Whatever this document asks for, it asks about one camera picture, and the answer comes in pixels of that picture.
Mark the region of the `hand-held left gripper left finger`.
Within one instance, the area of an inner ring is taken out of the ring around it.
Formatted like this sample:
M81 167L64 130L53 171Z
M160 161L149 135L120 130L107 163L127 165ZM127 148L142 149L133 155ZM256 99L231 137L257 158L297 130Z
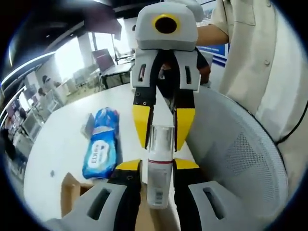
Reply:
M141 203L140 159L118 165L108 181L79 196L72 210L45 222L50 231L133 231Z

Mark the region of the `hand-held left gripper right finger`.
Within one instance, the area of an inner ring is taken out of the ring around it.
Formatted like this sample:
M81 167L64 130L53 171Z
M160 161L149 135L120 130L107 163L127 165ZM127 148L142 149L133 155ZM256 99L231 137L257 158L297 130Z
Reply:
M174 159L173 184L181 230L248 230L241 200L216 181L207 181L194 161Z

